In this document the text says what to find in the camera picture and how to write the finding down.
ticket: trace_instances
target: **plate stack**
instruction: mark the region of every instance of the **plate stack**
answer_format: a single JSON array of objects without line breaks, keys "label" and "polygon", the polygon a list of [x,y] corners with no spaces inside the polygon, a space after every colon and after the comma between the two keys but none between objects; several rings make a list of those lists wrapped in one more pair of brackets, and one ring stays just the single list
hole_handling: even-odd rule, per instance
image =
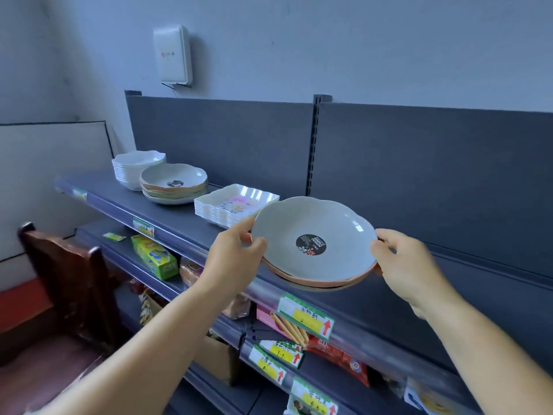
[{"label": "plate stack", "polygon": [[111,161],[115,178],[119,183],[133,191],[141,190],[140,175],[144,169],[154,164],[164,163],[165,153],[156,152],[130,152],[118,154]]},{"label": "plate stack", "polygon": [[181,205],[207,192],[207,174],[189,164],[161,163],[140,175],[142,193],[152,202]]},{"label": "plate stack", "polygon": [[256,216],[267,204],[280,196],[234,184],[194,200],[196,215],[228,228],[248,217]]},{"label": "plate stack", "polygon": [[252,239],[264,237],[263,260],[278,276],[314,291],[345,288],[376,265],[373,226],[347,206],[308,196],[271,203],[255,219]]}]

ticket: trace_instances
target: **square dish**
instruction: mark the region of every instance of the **square dish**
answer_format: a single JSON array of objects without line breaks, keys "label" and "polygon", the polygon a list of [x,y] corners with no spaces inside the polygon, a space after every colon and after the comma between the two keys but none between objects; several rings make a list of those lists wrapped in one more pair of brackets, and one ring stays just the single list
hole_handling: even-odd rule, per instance
[{"label": "square dish", "polygon": [[221,227],[256,216],[267,204],[280,196],[256,188],[234,184],[202,195],[194,200],[196,215]]}]

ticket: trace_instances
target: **right hand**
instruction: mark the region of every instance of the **right hand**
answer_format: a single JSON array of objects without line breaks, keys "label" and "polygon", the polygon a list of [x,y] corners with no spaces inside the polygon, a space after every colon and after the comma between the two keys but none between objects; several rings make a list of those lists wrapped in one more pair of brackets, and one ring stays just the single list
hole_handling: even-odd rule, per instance
[{"label": "right hand", "polygon": [[370,252],[386,284],[419,318],[426,319],[425,312],[432,306],[460,298],[424,243],[396,230],[377,229],[377,236],[381,240],[371,243]]}]

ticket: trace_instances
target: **stack of white bowls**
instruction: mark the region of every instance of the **stack of white bowls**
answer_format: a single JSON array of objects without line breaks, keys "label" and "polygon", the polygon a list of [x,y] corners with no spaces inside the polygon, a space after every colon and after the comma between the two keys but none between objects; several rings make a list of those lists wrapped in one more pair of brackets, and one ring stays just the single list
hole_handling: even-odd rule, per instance
[{"label": "stack of white bowls", "polygon": [[140,175],[142,171],[154,164],[165,162],[165,153],[155,150],[149,152],[130,152],[118,154],[111,161],[115,178],[119,183],[133,191],[142,189],[140,185]]},{"label": "stack of white bowls", "polygon": [[231,227],[248,217],[256,216],[267,204],[280,196],[244,185],[225,186],[194,200],[196,215],[221,227]]},{"label": "stack of white bowls", "polygon": [[152,202],[181,205],[207,192],[207,174],[189,164],[162,163],[145,169],[140,185],[144,196]]}]

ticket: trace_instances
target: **yellow green box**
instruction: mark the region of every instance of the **yellow green box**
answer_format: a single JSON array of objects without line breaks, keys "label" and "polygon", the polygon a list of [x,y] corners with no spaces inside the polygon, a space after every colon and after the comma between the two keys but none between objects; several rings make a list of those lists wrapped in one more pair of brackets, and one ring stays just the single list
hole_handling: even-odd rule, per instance
[{"label": "yellow green box", "polygon": [[176,258],[161,244],[142,235],[131,237],[133,248],[148,269],[160,279],[167,279],[179,273]]}]

